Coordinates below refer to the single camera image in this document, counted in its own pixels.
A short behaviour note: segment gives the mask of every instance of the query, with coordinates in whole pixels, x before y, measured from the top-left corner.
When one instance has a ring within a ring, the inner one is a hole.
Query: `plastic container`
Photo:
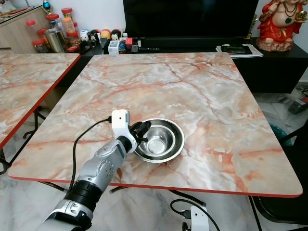
[[[75,27],[75,30],[76,30],[76,31],[78,31],[78,32],[80,31],[80,30],[79,30],[79,27],[78,27],[78,23],[74,23],[74,27]]]
[[[39,26],[35,23],[34,20],[26,21],[26,30],[28,35],[30,36],[32,41],[40,40],[40,37],[38,36],[38,30]]]
[[[67,38],[68,38],[69,44],[72,47],[79,46],[81,44],[81,39],[80,39],[78,31],[74,31],[73,33],[67,33]]]
[[[50,24],[53,28],[62,27],[62,23],[61,23],[61,20],[60,20],[60,17],[59,17],[58,14],[56,14],[56,13],[48,14],[46,16],[46,19],[49,20],[49,22],[50,22]]]
[[[38,31],[38,35],[41,39],[44,39],[45,40],[45,46],[50,49],[50,45],[49,45],[49,42],[46,38],[46,35],[45,35],[45,31],[48,30],[49,28],[42,28]]]
[[[61,11],[63,13],[64,18],[71,18],[72,21],[74,22],[73,17],[72,17],[72,12],[73,12],[72,8],[70,8],[70,7],[63,8],[63,9],[61,9]]]
[[[75,31],[74,23],[71,18],[63,18],[62,23],[66,33],[73,33]]]
[[[49,49],[45,45],[45,39],[33,41],[32,44],[38,53],[48,53]]]
[[[46,19],[49,20],[49,22],[50,22],[50,24],[53,28],[58,28],[62,31],[64,38],[66,37],[66,31],[65,31],[65,29],[62,25],[62,22],[61,22],[58,14],[56,14],[56,13],[49,14],[49,15],[46,16]]]

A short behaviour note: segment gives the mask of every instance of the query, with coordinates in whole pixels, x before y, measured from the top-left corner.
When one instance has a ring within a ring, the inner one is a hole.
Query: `robotic arm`
[[[143,136],[151,122],[138,122],[130,129],[129,124],[127,110],[112,112],[112,129],[117,138],[100,148],[82,166],[72,190],[58,203],[38,231],[84,231],[91,227],[96,203],[127,153],[135,151],[141,142],[147,142]]]

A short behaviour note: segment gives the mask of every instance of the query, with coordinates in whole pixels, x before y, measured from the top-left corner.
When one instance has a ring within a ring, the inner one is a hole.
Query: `small white box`
[[[108,46],[109,54],[110,55],[119,55],[119,45],[120,45],[119,40],[110,41],[109,46]]]

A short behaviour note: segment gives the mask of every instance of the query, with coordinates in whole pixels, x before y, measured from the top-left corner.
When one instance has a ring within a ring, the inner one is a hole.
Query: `marble tabletop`
[[[0,148],[79,58],[79,54],[0,55]]]
[[[176,122],[185,134],[175,159],[129,154],[112,185],[296,197],[302,187],[257,102],[226,53],[94,56],[21,152],[9,176],[69,182],[74,140],[112,110],[131,122]],[[77,175],[112,139],[99,124],[77,145]]]

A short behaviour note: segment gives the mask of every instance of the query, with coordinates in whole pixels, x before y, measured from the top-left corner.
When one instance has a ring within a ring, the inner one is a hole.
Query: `stainless steel bowl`
[[[148,142],[141,143],[135,150],[135,154],[140,159],[151,163],[163,163],[180,154],[184,147],[185,137],[176,123],[163,118],[152,118],[145,121],[150,121],[152,125],[143,136],[148,138]]]

